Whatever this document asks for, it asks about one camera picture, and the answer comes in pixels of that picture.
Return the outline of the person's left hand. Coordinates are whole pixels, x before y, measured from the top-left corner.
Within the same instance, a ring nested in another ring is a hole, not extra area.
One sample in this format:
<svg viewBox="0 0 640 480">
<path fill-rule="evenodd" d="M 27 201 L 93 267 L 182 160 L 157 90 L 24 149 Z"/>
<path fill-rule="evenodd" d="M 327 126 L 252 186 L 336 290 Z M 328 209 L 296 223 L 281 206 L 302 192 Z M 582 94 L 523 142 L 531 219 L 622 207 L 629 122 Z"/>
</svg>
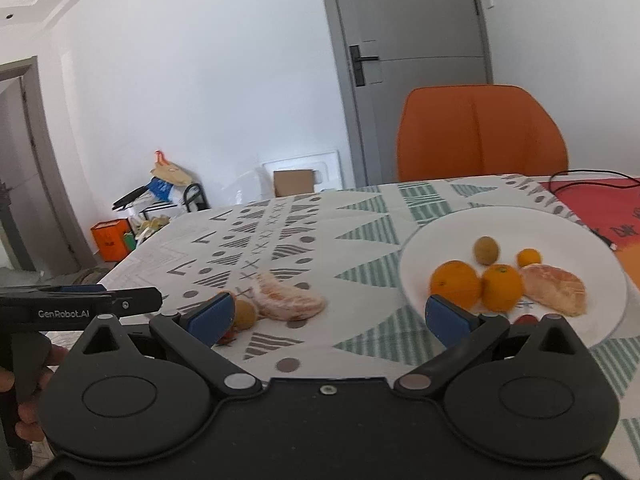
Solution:
<svg viewBox="0 0 640 480">
<path fill-rule="evenodd" d="M 44 433 L 38 418 L 38 399 L 40 393 L 47 388 L 53 374 L 54 368 L 62 364 L 68 350 L 64 347 L 52 344 L 50 351 L 44 360 L 43 366 L 39 370 L 35 385 L 29 391 L 29 396 L 22 402 L 15 405 L 5 399 L 15 382 L 14 373 L 6 368 L 8 360 L 8 350 L 1 350 L 1 411 L 11 412 L 11 422 L 13 422 L 12 432 L 21 440 L 27 443 L 42 442 Z"/>
</svg>

